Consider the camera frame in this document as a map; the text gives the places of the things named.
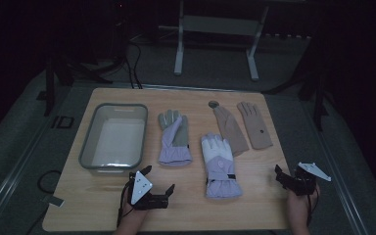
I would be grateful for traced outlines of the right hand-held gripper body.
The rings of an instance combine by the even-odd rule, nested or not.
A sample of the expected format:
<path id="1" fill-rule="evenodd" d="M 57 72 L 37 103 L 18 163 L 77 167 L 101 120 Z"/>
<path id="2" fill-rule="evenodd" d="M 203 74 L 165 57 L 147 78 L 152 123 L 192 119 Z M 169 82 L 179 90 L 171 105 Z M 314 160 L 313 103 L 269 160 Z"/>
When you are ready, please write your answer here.
<path id="1" fill-rule="evenodd" d="M 315 163 L 298 163 L 298 166 L 304 170 L 302 176 L 283 175 L 286 189 L 292 190 L 297 196 L 311 195 L 315 191 L 317 178 L 321 178 L 328 182 L 332 180 L 332 177 L 327 175 Z"/>

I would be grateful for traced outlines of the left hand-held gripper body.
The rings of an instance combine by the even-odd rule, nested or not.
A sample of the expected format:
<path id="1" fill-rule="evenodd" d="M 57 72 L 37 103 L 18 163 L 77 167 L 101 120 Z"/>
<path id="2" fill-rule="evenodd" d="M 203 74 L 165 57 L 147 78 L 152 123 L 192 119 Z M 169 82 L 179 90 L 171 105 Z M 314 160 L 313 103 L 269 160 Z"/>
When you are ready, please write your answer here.
<path id="1" fill-rule="evenodd" d="M 129 175 L 128 203 L 135 210 L 166 209 L 169 194 L 153 195 L 153 183 L 141 171 Z"/>

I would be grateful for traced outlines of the purple glove with grey palm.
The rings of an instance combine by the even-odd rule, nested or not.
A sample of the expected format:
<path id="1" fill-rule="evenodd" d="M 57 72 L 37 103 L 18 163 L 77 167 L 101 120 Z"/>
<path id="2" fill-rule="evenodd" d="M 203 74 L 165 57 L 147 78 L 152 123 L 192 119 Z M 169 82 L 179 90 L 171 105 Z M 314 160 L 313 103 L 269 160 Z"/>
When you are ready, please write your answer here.
<path id="1" fill-rule="evenodd" d="M 189 149 L 188 118 L 178 110 L 167 110 L 158 115 L 163 132 L 159 163 L 165 166 L 183 166 L 192 162 Z"/>

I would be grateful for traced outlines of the grey plastic bin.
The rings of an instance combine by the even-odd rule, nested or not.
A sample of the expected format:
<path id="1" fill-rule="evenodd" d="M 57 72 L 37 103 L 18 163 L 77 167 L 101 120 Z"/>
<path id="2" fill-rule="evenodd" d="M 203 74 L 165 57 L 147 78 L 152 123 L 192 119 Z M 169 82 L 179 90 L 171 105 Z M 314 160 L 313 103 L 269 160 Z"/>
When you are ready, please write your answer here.
<path id="1" fill-rule="evenodd" d="M 109 104 L 96 107 L 79 163 L 96 172 L 124 173 L 143 158 L 148 109 L 142 104 Z"/>

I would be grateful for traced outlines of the white and purple ski glove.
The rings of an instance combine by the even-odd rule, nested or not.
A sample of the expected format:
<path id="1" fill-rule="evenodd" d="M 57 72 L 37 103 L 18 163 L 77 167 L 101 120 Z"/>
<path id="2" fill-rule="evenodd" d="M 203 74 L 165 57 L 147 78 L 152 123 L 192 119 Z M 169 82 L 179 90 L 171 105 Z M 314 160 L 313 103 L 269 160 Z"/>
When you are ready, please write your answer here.
<path id="1" fill-rule="evenodd" d="M 201 139 L 206 166 L 206 196 L 211 199 L 240 197 L 243 192 L 236 180 L 229 142 L 219 134 L 208 133 Z"/>

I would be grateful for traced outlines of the plain beige knit glove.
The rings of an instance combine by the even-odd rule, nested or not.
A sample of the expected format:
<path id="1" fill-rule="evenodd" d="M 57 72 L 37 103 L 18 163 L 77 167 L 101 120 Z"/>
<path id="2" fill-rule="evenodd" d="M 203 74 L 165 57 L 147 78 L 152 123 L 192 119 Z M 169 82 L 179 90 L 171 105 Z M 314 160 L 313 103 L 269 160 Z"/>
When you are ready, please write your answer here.
<path id="1" fill-rule="evenodd" d="M 213 108 L 221 136 L 227 139 L 234 157 L 249 150 L 246 138 L 236 118 L 224 107 Z"/>

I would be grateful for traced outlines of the person's right hand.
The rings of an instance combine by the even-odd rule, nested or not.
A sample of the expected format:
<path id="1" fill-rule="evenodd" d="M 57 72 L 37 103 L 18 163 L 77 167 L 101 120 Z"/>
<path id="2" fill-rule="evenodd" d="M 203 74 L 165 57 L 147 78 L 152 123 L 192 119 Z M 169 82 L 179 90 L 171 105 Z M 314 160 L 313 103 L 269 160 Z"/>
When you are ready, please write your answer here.
<path id="1" fill-rule="evenodd" d="M 287 190 L 287 218 L 290 226 L 306 225 L 311 217 L 311 213 L 317 206 L 320 196 L 319 186 L 311 195 L 297 196 L 292 190 Z"/>

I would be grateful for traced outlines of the person's left hand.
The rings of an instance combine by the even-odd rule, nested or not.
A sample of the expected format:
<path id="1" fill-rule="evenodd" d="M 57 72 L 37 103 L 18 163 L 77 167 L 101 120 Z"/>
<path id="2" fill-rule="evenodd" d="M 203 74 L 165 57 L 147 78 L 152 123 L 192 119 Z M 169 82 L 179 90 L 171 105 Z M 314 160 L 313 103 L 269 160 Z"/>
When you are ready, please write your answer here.
<path id="1" fill-rule="evenodd" d="M 127 201 L 127 190 L 124 192 L 123 197 L 123 215 L 120 220 L 119 227 L 134 227 L 140 228 L 148 214 L 147 211 L 136 211 Z"/>

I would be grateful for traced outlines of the beige glove with dark dot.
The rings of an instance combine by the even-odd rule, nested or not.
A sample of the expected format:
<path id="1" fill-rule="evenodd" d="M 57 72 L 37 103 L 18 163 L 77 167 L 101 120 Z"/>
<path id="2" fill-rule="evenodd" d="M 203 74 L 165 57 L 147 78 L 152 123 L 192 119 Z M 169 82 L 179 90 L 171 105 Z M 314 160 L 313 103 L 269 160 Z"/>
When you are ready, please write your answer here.
<path id="1" fill-rule="evenodd" d="M 237 108 L 242 115 L 252 147 L 257 150 L 271 147 L 273 143 L 258 106 L 249 102 L 240 102 Z"/>

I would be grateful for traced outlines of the black tripod stand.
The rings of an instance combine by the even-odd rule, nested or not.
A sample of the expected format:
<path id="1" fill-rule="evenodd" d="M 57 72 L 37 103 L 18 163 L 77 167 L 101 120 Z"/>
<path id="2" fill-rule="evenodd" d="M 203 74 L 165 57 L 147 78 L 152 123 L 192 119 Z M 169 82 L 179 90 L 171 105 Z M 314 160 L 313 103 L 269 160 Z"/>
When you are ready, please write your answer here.
<path id="1" fill-rule="evenodd" d="M 103 78 L 101 74 L 112 71 L 119 65 L 121 62 L 114 60 L 110 65 L 91 70 L 65 54 L 50 54 L 46 61 L 46 89 L 40 93 L 40 96 L 46 101 L 44 116 L 48 117 L 55 106 L 55 76 L 62 85 L 66 86 L 71 86 L 74 83 L 72 71 L 78 71 L 90 80 L 111 84 L 112 82 Z"/>
<path id="2" fill-rule="evenodd" d="M 323 100 L 328 74 L 328 61 L 329 57 L 322 55 L 320 49 L 308 46 L 291 78 L 274 88 L 262 91 L 262 94 L 274 95 L 300 83 L 302 87 L 298 92 L 298 98 L 301 101 L 308 101 L 310 98 L 314 98 L 312 120 L 316 129 L 322 131 L 322 117 L 327 114 L 323 106 Z"/>

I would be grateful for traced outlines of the grey tape piece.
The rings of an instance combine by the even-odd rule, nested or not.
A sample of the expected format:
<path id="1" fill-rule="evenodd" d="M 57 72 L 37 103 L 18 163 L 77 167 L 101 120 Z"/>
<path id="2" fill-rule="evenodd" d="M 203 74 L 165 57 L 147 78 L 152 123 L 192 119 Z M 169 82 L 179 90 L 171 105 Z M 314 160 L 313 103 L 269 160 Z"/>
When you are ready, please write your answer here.
<path id="1" fill-rule="evenodd" d="M 64 200 L 58 198 L 58 197 L 55 197 L 53 195 L 47 195 L 43 201 L 45 203 L 48 203 L 49 205 L 53 205 L 53 206 L 56 206 L 56 207 L 61 207 L 63 204 L 64 204 Z"/>

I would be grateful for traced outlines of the white metal stand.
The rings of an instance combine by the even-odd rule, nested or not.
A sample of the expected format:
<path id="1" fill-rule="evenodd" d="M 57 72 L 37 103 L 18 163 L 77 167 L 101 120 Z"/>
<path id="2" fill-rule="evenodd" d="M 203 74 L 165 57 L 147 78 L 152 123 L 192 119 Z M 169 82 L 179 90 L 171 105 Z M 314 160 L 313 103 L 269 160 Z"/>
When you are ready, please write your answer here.
<path id="1" fill-rule="evenodd" d="M 255 59 L 259 40 L 269 11 L 268 6 L 264 6 L 258 20 L 241 20 L 208 16 L 186 15 L 184 13 L 184 0 L 178 1 L 178 26 L 177 47 L 174 61 L 173 74 L 182 75 L 184 59 L 184 33 L 186 31 L 216 33 L 229 35 L 251 36 L 253 42 L 246 49 L 246 59 L 252 81 L 259 80 L 258 66 Z"/>

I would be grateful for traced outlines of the black rectangular floor bracket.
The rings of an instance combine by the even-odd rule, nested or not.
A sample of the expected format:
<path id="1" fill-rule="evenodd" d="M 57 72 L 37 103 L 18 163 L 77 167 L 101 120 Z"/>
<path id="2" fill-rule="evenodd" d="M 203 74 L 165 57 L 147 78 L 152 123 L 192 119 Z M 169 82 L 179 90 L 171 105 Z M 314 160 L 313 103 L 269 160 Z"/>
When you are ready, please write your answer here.
<path id="1" fill-rule="evenodd" d="M 52 122 L 52 128 L 69 129 L 72 128 L 74 123 L 73 117 L 56 116 Z"/>

